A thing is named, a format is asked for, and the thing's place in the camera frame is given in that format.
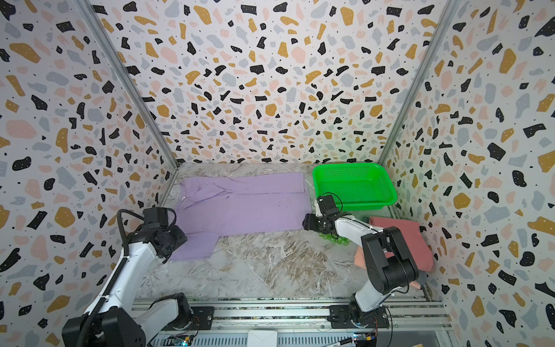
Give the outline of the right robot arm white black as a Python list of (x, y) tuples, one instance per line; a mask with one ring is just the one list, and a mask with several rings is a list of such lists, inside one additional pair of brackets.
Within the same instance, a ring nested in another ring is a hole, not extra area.
[(303, 227), (332, 237), (346, 238), (363, 250), (368, 281), (348, 305), (355, 326), (379, 322), (383, 303), (395, 292), (407, 290), (419, 278), (419, 269), (397, 227), (379, 228), (352, 215), (305, 215)]

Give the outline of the lilac t-shirt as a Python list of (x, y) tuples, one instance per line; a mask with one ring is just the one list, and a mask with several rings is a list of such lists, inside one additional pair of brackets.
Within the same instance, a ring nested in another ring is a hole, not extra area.
[(223, 237), (300, 229), (312, 212), (301, 172), (192, 177), (180, 189), (176, 225), (187, 240), (173, 252), (173, 261), (208, 259)]

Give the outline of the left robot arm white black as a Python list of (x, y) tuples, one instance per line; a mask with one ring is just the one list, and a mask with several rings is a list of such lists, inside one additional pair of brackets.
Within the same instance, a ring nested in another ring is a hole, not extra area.
[(65, 346), (147, 346), (163, 328), (183, 330), (198, 319), (183, 293), (156, 299), (137, 318), (131, 316), (143, 276), (160, 257), (168, 260), (186, 242), (179, 227), (136, 231), (127, 238), (116, 269), (94, 302), (62, 329)]

